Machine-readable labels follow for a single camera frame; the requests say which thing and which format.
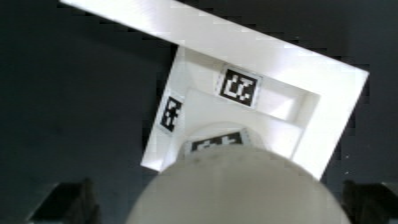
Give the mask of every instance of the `white surface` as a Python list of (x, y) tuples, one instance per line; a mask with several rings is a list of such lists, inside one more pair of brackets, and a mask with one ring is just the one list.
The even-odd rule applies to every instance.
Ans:
[(276, 155), (241, 146), (193, 153), (155, 176), (127, 224), (347, 224), (323, 185)]
[[(315, 104), (314, 112), (308, 110), (296, 114), (294, 123), (305, 131), (291, 160), (319, 178), (367, 72), (171, 0), (61, 0), (61, 2), (237, 65), (255, 74), (317, 94), (317, 104), (314, 95), (307, 96), (310, 100), (303, 102), (303, 109), (312, 108)], [(157, 139), (150, 144), (163, 143), (164, 140)]]

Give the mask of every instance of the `black object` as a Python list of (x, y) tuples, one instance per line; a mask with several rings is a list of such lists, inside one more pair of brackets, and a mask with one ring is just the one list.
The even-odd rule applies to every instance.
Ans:
[(31, 224), (99, 224), (92, 182), (60, 183), (29, 218)]
[(344, 181), (342, 209), (351, 224), (398, 224), (398, 195), (381, 184)]

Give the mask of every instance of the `black and white square marker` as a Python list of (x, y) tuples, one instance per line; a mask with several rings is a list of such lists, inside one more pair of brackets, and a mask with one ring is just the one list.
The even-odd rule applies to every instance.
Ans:
[(182, 103), (168, 96), (159, 125), (170, 132), (173, 131), (173, 127), (175, 127), (177, 116), (180, 113), (180, 106), (182, 106)]
[(218, 94), (228, 100), (251, 107), (259, 78), (227, 68)]
[(189, 152), (200, 151), (202, 149), (218, 146), (218, 145), (232, 145), (243, 144), (241, 133), (234, 132), (227, 135), (207, 138), (200, 141), (191, 142)]

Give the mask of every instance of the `white rounded object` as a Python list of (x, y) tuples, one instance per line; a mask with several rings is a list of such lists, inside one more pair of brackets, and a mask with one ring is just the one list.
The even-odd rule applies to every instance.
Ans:
[(346, 224), (323, 185), (271, 152), (218, 146), (179, 160), (139, 195), (127, 224)]

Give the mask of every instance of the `dark background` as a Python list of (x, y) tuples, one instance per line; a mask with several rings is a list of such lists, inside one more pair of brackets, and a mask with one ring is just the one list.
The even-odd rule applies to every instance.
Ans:
[[(398, 1), (186, 4), (369, 71), (321, 181), (337, 197), (344, 179), (398, 182)], [(102, 223), (124, 222), (154, 176), (138, 163), (173, 50), (56, 1), (0, 1), (0, 224), (83, 177)]]

